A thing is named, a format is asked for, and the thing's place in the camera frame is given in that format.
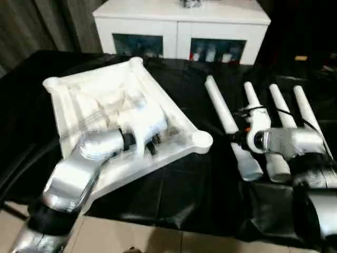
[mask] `white cabinet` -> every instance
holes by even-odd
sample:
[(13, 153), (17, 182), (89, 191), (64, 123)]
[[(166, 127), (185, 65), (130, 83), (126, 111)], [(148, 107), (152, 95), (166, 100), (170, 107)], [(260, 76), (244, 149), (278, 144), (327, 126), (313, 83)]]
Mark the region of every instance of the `white cabinet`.
[(105, 53), (254, 64), (270, 19), (255, 0), (109, 0), (94, 13)]

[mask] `cabinet door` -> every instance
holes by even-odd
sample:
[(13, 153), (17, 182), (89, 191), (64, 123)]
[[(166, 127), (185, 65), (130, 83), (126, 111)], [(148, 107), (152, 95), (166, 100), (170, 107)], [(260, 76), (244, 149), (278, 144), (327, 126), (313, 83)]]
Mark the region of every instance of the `cabinet door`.
[(178, 22), (177, 58), (252, 65), (267, 25)]
[(177, 22), (95, 18), (104, 53), (176, 58)]

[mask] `gray curtain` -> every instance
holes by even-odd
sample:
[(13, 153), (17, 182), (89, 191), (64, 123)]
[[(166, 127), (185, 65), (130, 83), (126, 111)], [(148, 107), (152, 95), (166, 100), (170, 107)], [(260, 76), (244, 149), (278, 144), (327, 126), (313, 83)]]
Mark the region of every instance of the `gray curtain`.
[(101, 52), (92, 12), (106, 0), (1, 0), (0, 66), (38, 50)]

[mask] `black plastic sheet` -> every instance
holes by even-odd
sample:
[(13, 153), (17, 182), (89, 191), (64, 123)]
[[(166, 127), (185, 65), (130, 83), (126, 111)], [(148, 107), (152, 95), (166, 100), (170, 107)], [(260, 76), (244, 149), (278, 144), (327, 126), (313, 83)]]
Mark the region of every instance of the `black plastic sheet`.
[[(126, 60), (113, 55), (41, 51), (0, 80), (1, 191), (8, 185), (5, 179), (13, 179), (32, 157), (58, 138), (51, 98), (42, 81)], [(293, 229), (292, 187), (270, 183), (266, 173), (259, 182), (241, 180), (204, 82), (212, 74), (230, 110), (235, 112), (247, 104), (244, 81), (252, 81), (274, 127), (281, 124), (268, 86), (278, 84), (299, 125), (302, 122), (292, 88), (297, 84), (304, 86), (328, 145), (337, 154), (335, 80), (320, 72), (306, 71), (303, 75), (301, 71), (299, 75), (286, 66), (279, 71), (158, 59), (144, 59), (144, 65), (187, 117), (212, 135), (214, 144), (208, 154), (190, 154), (103, 196), (93, 203), (87, 215), (305, 247)], [(244, 119), (236, 120), (239, 127), (245, 127)], [(264, 167), (264, 157), (256, 158)], [(59, 159), (60, 147), (56, 145), (33, 162), (6, 199), (31, 203), (41, 194)]]

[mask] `white cylinder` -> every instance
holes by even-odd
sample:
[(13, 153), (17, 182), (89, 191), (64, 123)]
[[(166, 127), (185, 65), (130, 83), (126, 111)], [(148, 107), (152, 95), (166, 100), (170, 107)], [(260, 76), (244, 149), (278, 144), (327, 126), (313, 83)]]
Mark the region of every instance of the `white cylinder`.
[(328, 145), (326, 144), (326, 141), (325, 141), (325, 138), (323, 136), (322, 130), (320, 128), (320, 125), (318, 125), (315, 114), (312, 111), (311, 106), (309, 104), (309, 101), (305, 96), (303, 88), (299, 85), (295, 86), (294, 87), (294, 93), (295, 93), (297, 104), (299, 105), (299, 109), (300, 109), (302, 118), (304, 120), (308, 121), (310, 124), (312, 124), (315, 127), (315, 129), (321, 134), (322, 139), (325, 143), (326, 151), (327, 151), (328, 155), (331, 158), (333, 158), (332, 153), (331, 153)]
[(259, 99), (257, 98), (256, 93), (254, 91), (252, 83), (245, 82), (244, 89), (246, 91), (246, 95), (247, 95), (247, 99), (248, 99), (250, 107), (261, 106)]
[[(274, 103), (276, 105), (276, 108), (277, 109), (281, 109), (283, 111), (286, 111), (286, 112), (290, 112), (289, 111), (289, 108), (279, 90), (279, 87), (276, 85), (276, 84), (271, 84), (269, 86), (269, 89), (270, 89), (270, 92), (272, 94), (272, 97), (273, 97), (273, 100), (274, 100)], [(280, 120), (281, 120), (281, 123), (283, 125), (283, 127), (285, 128), (296, 128), (296, 123), (294, 121), (294, 118), (289, 115), (289, 114), (286, 114), (286, 113), (283, 113), (283, 112), (278, 112), (279, 114), (279, 117), (280, 117)]]
[[(219, 88), (217, 87), (214, 78), (209, 75), (205, 82), (206, 89), (213, 102), (215, 110), (220, 118), (220, 121), (226, 133), (235, 133), (239, 129), (229, 111), (229, 108), (224, 101)], [(237, 159), (237, 168), (243, 180), (254, 181), (263, 175), (263, 171), (259, 163), (252, 157), (252, 155), (243, 150), (237, 143), (231, 143), (234, 155)]]
[(235, 133), (239, 129), (231, 115), (230, 109), (224, 101), (219, 88), (217, 87), (213, 76), (209, 75), (205, 82), (206, 89), (213, 102), (215, 110), (220, 118), (220, 121), (226, 133)]
[(280, 154), (266, 154), (266, 170), (271, 181), (282, 183), (290, 180), (290, 168)]
[[(245, 82), (244, 89), (246, 91), (249, 106), (251, 108), (261, 106), (251, 82)], [(286, 182), (290, 179), (290, 169), (287, 162), (280, 154), (266, 154), (266, 170), (268, 176), (273, 182)]]
[(216, 55), (215, 45), (211, 44), (206, 54), (206, 62), (214, 62)]

